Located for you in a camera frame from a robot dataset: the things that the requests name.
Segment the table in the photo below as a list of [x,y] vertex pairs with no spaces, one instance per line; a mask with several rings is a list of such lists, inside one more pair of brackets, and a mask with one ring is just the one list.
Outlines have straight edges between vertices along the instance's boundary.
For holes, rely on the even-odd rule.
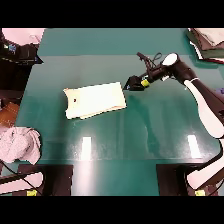
[[[204,129],[189,91],[174,80],[156,82],[144,92],[124,92],[127,108],[86,120],[67,120],[64,88],[120,81],[140,75],[138,51],[153,57],[180,55],[216,89],[224,86],[223,67],[196,60],[184,29],[50,29],[32,69],[17,126],[41,133],[40,164],[74,164],[72,195],[159,195],[156,164],[204,162],[219,152]],[[190,149],[195,135],[200,158]],[[82,156],[91,139],[91,161]]]

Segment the white cloth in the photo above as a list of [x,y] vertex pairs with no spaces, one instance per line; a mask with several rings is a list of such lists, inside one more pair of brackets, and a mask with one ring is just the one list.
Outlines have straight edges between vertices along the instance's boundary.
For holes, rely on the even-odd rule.
[[102,112],[126,107],[120,82],[88,86],[78,89],[64,89],[68,97],[68,119],[85,119]]
[[35,164],[40,158],[40,134],[32,128],[12,127],[0,135],[0,159],[12,163],[16,159]]
[[195,28],[212,45],[224,41],[224,28]]

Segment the green table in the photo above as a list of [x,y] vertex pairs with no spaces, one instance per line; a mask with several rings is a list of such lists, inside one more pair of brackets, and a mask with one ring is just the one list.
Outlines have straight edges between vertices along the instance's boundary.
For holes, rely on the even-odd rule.
[[[140,75],[138,51],[153,57],[176,52],[203,82],[224,86],[223,67],[199,62],[183,29],[48,29],[17,118],[42,137],[40,164],[74,164],[72,195],[159,195],[156,164],[204,162],[219,152],[204,129],[197,105],[174,80],[144,92],[124,92],[127,108],[85,120],[67,120],[64,88],[120,81]],[[197,138],[194,158],[188,135]],[[91,161],[83,161],[83,137],[91,137]],[[12,164],[17,169],[18,163]]]

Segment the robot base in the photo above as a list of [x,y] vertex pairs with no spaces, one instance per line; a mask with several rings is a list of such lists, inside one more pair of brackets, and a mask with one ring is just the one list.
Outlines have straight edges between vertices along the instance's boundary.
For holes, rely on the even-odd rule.
[[[160,196],[196,196],[197,191],[186,183],[186,172],[201,164],[157,164],[156,172]],[[208,185],[200,190],[208,196],[216,190],[216,185]]]

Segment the glossy table surface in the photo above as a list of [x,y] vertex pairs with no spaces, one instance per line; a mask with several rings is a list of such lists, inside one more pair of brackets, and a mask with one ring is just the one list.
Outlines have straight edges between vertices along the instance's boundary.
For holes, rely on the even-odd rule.
[[[74,164],[72,195],[159,195],[157,163],[203,162],[220,150],[191,93],[171,79],[144,92],[124,91],[126,109],[66,119],[64,88],[124,86],[129,76],[145,72],[138,51],[150,57],[176,52],[210,88],[224,87],[223,67],[198,61],[184,29],[47,29],[38,51],[44,64],[32,69],[16,125],[40,132],[38,163]],[[189,135],[197,139],[199,156]]]

